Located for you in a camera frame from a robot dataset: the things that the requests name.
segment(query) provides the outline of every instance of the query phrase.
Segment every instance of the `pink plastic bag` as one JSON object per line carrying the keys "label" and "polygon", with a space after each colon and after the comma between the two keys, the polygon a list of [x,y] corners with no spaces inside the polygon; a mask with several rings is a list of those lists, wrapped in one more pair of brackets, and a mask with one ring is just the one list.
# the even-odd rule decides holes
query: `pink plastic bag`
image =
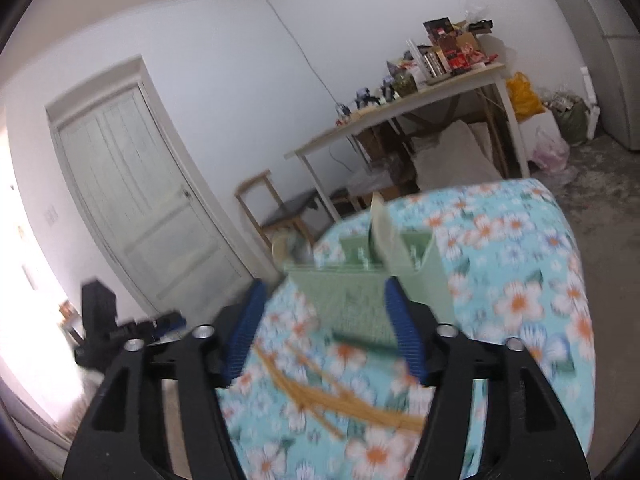
{"label": "pink plastic bag", "polygon": [[569,161],[569,145],[562,137],[550,135],[538,127],[536,130],[536,149],[531,160],[545,173],[559,173]]}

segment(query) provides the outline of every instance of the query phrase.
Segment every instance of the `blue textured pad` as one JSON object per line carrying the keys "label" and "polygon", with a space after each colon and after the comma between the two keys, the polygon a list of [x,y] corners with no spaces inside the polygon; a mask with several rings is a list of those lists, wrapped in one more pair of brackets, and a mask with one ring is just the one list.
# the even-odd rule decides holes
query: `blue textured pad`
{"label": "blue textured pad", "polygon": [[242,367],[254,341],[255,332],[262,319],[264,304],[267,300],[267,287],[256,280],[241,305],[240,321],[226,343],[226,359],[222,377],[227,383],[242,375]]}
{"label": "blue textured pad", "polygon": [[396,332],[398,348],[406,360],[409,374],[421,383],[428,375],[424,343],[408,311],[408,299],[397,278],[386,280],[385,307]]}

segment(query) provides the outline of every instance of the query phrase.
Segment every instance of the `door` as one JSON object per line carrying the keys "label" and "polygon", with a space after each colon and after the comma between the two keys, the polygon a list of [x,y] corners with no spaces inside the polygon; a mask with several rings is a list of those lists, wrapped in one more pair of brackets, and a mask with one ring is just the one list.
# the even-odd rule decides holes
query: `door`
{"label": "door", "polygon": [[59,128],[103,245],[158,312],[210,322],[251,282],[164,142],[140,88]]}

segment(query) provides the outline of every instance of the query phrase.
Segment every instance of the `metal screw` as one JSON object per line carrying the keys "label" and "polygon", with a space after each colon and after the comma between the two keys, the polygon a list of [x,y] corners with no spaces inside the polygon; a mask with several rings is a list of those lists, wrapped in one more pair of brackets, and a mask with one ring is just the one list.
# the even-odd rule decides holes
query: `metal screw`
{"label": "metal screw", "polygon": [[442,337],[455,337],[460,333],[453,325],[438,325],[436,332]]}
{"label": "metal screw", "polygon": [[196,339],[206,339],[211,337],[215,330],[211,325],[200,325],[193,329],[193,336]]}
{"label": "metal screw", "polygon": [[517,337],[511,337],[507,339],[507,348],[514,352],[522,352],[524,350],[524,343]]}
{"label": "metal screw", "polygon": [[124,343],[124,349],[127,352],[137,352],[145,345],[145,342],[142,339],[129,339],[126,343]]}

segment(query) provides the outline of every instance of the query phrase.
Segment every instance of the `white table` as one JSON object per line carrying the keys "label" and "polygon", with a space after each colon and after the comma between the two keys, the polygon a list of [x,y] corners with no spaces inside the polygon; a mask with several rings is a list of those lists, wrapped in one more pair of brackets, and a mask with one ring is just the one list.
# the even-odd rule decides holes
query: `white table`
{"label": "white table", "polygon": [[502,72],[504,69],[505,66],[502,63],[493,63],[484,68],[479,68],[477,70],[467,72],[466,74],[452,77],[451,79],[437,83],[434,86],[425,88],[424,90],[409,95],[403,99],[382,105],[348,124],[323,132],[303,146],[300,146],[298,149],[287,153],[285,158],[288,159],[294,156],[299,158],[306,170],[309,172],[311,179],[314,181],[314,185],[316,186],[322,201],[326,205],[327,210],[331,213],[334,220],[338,222],[340,221],[340,215],[336,211],[331,199],[327,195],[327,192],[322,187],[322,183],[318,179],[316,172],[306,158],[307,155],[331,144],[332,142],[335,142],[336,140],[348,136],[356,136],[367,128],[389,121],[413,110],[417,110],[418,108],[422,108],[423,106],[493,84],[498,90],[502,106],[507,114],[511,139],[513,140],[516,158],[518,159],[518,164],[520,166],[520,172],[522,176],[526,178],[529,176],[527,157],[525,155],[520,127],[516,120],[516,114],[509,99],[507,86],[502,78]]}

